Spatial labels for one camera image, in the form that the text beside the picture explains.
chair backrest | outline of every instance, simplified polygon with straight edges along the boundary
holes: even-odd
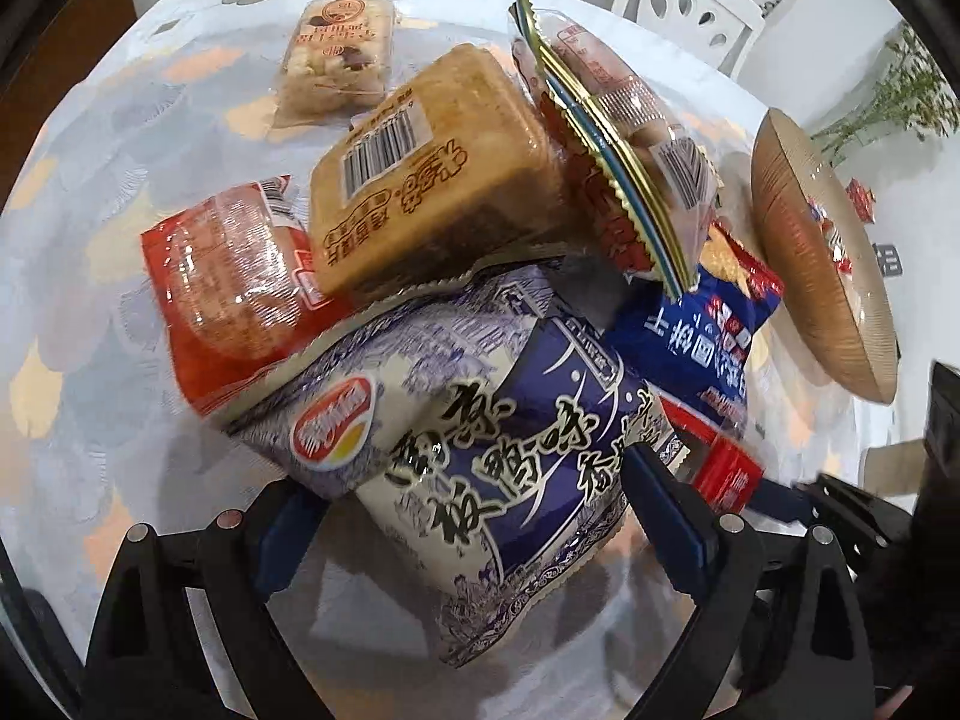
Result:
[[[630,0],[613,0],[624,15]],[[763,29],[752,0],[638,0],[637,23],[736,79]]]

green plant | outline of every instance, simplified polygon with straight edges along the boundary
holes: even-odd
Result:
[[[913,131],[920,141],[947,137],[960,129],[960,104],[913,28],[904,23],[887,47],[893,61],[874,84],[872,99],[813,136],[834,165],[843,161],[841,151],[849,141],[877,124],[889,122]],[[860,139],[865,145],[877,137]]]

silver screw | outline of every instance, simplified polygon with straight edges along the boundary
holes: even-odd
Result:
[[[720,527],[727,533],[739,533],[743,530],[743,520],[736,514],[724,514],[720,517]]]
[[[810,533],[813,534],[814,541],[821,544],[829,544],[833,541],[833,531],[830,528],[824,528],[823,525],[814,525]]]
[[[132,541],[136,544],[138,541],[143,541],[144,538],[147,538],[147,533],[150,533],[150,529],[142,522],[138,522],[136,525],[131,525],[127,531],[127,541]]]
[[[223,528],[224,531],[235,528],[241,522],[243,522],[243,512],[238,512],[237,509],[227,509],[217,514],[217,527]]]

tablecloth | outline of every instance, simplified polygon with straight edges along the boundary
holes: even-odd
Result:
[[[184,404],[139,233],[236,183],[289,172],[306,186],[344,132],[270,129],[277,65],[309,1],[160,1],[51,114],[0,218],[0,536],[81,656],[128,527],[203,527],[280,475]],[[459,42],[509,50],[513,0],[394,1],[395,83]],[[725,208],[749,239],[764,106],[611,13],[533,1],[579,20],[664,95],[709,147]],[[895,437],[889,410],[823,375],[783,309],[755,341],[748,382],[763,459],[781,479],[827,469],[855,481],[861,450]],[[454,671],[433,655],[430,591],[344,500],[270,611],[338,717],[622,716],[690,609],[644,543],[628,519],[509,640]],[[224,699],[250,713],[203,594],[191,604]]]

blue biscuit package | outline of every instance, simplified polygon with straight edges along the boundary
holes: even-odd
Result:
[[[676,303],[661,285],[637,283],[604,341],[710,427],[725,419],[739,424],[747,413],[744,364],[752,337],[781,302],[784,287],[717,225],[698,272],[696,289]],[[669,404],[668,410],[671,418],[677,413]]]
[[[442,591],[463,665],[616,532],[624,445],[685,456],[659,399],[527,266],[347,336],[234,434],[327,497],[355,490]]]

